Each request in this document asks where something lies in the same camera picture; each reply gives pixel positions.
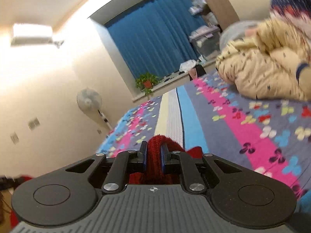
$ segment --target blue curtain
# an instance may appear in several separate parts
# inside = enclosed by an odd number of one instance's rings
[[[146,0],[105,25],[134,78],[164,77],[197,59],[188,36],[205,22],[189,13],[191,6],[191,0]]]

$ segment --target red knitted fabric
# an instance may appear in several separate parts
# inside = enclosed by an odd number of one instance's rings
[[[157,135],[152,137],[148,142],[147,170],[144,173],[133,173],[130,175],[130,184],[178,184],[179,178],[175,174],[163,174],[161,170],[160,148],[166,143],[170,152],[185,150],[172,139]],[[187,153],[193,158],[202,158],[202,148],[194,147]]]
[[[25,181],[28,181],[28,180],[31,180],[33,179],[32,177],[30,176],[27,176],[27,175],[23,175],[21,176],[22,178],[24,178]],[[10,214],[10,222],[11,222],[11,228],[13,229],[15,226],[17,226],[18,224],[18,219],[13,211],[13,209],[11,210],[11,214]]]

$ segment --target floral bedsheet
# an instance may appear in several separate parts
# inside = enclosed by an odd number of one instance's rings
[[[98,152],[138,150],[163,134],[282,181],[300,200],[297,210],[311,213],[310,106],[246,99],[212,72],[128,111]]]

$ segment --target potted plant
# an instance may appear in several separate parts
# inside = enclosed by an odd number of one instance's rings
[[[136,80],[136,87],[140,90],[144,91],[145,94],[150,94],[151,88],[159,83],[159,78],[154,74],[150,74],[149,72],[142,74]]]

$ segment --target wall socket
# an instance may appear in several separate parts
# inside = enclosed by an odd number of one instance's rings
[[[18,138],[16,132],[14,132],[13,134],[11,134],[10,137],[11,137],[11,139],[12,139],[12,141],[13,141],[14,144],[17,144],[17,143],[19,142],[19,138]]]
[[[30,120],[28,122],[28,126],[31,130],[34,130],[36,127],[40,126],[40,122],[39,122],[38,118],[36,117],[35,119]]]

